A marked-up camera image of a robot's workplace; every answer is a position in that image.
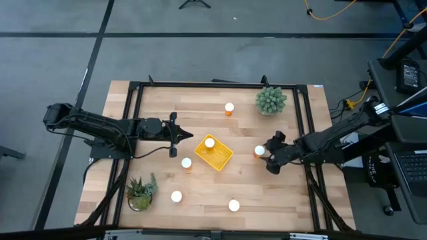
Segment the green plant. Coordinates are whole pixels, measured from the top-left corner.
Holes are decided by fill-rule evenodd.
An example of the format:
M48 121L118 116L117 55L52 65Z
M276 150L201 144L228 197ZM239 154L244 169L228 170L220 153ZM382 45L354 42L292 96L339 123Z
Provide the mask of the green plant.
M127 198L132 207L139 210L145 210L148 208L151 203L151 198L153 194L157 191L157 182L155 181L154 174L151 174L151 182L145 185L142 185L142 179L139 178L139 181L132 178L131 186L126 186L127 189Z
M264 115L274 115L281 113L285 107L286 95L282 93L280 87L263 87L256 95L256 106Z

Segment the tripod leg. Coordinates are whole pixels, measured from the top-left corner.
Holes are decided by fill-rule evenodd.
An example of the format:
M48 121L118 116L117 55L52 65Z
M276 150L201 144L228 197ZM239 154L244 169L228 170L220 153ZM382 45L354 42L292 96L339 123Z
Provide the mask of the tripod leg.
M207 8L211 8L211 6L207 3L205 3L205 1L199 0L199 2L202 3L203 5L205 5L205 7L207 7Z
M191 2L191 0L187 0L185 1L185 3L182 3L181 6L178 7L179 10L181 10L183 7L185 7L187 5L187 3Z

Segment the potted plant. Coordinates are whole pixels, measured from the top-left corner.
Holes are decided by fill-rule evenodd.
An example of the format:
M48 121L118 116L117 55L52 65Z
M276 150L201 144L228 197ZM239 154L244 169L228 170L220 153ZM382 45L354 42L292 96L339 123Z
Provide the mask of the potted plant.
M280 87L263 87L256 95L256 107L264 115L275 115L283 111L286 98Z
M127 204L134 211L143 211L148 208L153 200L153 194L157 191L157 183L154 174L151 174L151 182L142 185L141 177L139 181L131 179L131 186L127 188Z

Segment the chair wheel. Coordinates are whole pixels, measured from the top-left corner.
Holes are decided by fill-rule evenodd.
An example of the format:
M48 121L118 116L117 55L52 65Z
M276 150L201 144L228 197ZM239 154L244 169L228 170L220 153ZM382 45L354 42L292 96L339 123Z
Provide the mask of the chair wheel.
M393 208L392 208L392 206L385 206L384 208L383 208L383 211L384 211L384 213L387 215L387 216L393 216L393 214L394 214L394 210L393 210Z

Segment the desk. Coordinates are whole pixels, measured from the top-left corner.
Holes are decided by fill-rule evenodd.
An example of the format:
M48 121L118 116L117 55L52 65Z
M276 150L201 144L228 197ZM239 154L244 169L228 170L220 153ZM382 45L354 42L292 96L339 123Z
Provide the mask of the desk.
M103 115L121 119L129 81L112 81ZM287 135L291 143L298 137L298 125L292 91L283 113L263 116L255 106L259 89L144 87L139 117L168 119L177 111L176 123L194 134L177 145L178 155L170 159L167 151L158 151L143 159L131 161L127 184L131 177L142 176L149 181L154 173L159 191L153 203L143 212L132 211L123 200L120 227L160 229L223 229L251 231L313 231L308 188L301 165L288 164L279 175L266 170L265 163L254 159L256 145L265 143L276 130ZM331 125L323 87L308 85L310 104L316 130ZM131 112L135 105L131 103ZM224 104L232 102L231 117L224 114ZM308 124L304 102L300 96L304 129ZM208 134L212 134L234 151L233 157L218 172L200 159L193 150ZM142 155L164 142L139 141L136 155ZM181 167L181 160L193 160L191 171ZM333 165L324 165L324 178L329 200L346 223L355 227L344 176ZM111 159L97 162L88 171L75 223L86 220L102 200L107 187ZM181 203L172 203L170 195L179 190ZM237 199L240 210L228 210L228 202ZM115 199L111 201L107 223L112 223ZM322 205L317 201L321 225L324 228Z
M427 71L426 60L417 60L417 63L420 65L421 71ZM394 86L396 86L395 70L385 70L381 67L378 60L371 60L368 65L372 73L372 78L380 94L381 100L388 107L396 106L409 97L408 95L396 92L396 90L394 89ZM425 87L426 80L425 78L423 78L423 76L421 76L421 80L422 86ZM425 128L425 120L412 117L403 117L398 115L392 116L391 120L393 130L400 142L426 142L427 128ZM417 147L419 149L427 149L427 147L425 147L425 145L424 147L421 147L419 145L405 145L402 143L387 143L385 146L390 156L390 160L392 162L393 167L397 169L397 171L395 171L396 176L400 182L400 186L402 188L402 192L412 218L416 223L427 224L427 198L417 197L410 194L408 186L405 184L402 173L398 170L398 166L394 158L394 152L396 151L414 150L413 147Z

